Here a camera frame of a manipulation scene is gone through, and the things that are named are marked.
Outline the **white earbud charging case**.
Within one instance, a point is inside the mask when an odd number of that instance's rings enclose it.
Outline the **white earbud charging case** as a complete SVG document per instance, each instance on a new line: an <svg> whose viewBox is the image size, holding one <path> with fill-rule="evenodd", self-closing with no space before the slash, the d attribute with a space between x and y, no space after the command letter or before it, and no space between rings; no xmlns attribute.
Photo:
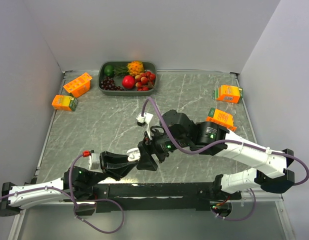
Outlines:
<svg viewBox="0 0 309 240"><path fill-rule="evenodd" d="M129 149L126 154L128 155L128 161L138 161L141 157L140 150L138 147Z"/></svg>

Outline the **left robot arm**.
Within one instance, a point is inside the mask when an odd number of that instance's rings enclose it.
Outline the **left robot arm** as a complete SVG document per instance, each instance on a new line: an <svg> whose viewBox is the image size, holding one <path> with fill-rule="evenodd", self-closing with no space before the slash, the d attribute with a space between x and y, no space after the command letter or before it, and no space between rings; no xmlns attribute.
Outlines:
<svg viewBox="0 0 309 240"><path fill-rule="evenodd" d="M1 190L0 216L15 216L33 206L66 198L76 202L93 200L97 196L94 186L107 178L116 181L124 178L138 165L141 154L136 148L126 154L85 150L79 157L88 159L88 168L76 166L79 160L76 157L63 176L55 180L22 186L5 182Z"/></svg>

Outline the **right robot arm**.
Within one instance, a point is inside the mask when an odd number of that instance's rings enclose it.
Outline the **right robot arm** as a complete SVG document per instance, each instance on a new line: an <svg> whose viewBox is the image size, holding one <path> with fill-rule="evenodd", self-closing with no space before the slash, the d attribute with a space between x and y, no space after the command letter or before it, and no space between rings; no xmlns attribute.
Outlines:
<svg viewBox="0 0 309 240"><path fill-rule="evenodd" d="M293 160L285 157L282 151L255 144L215 122L195 123L176 110L166 112L158 126L152 124L152 118L153 115L146 112L136 118L139 126L146 126L144 138L137 146L138 170L156 171L158 165L154 156L162 163L177 149L189 148L194 153L208 146L202 155L228 158L249 166L238 173L215 177L212 191L218 199L252 188L282 194L295 184L295 174L288 170Z"/></svg>

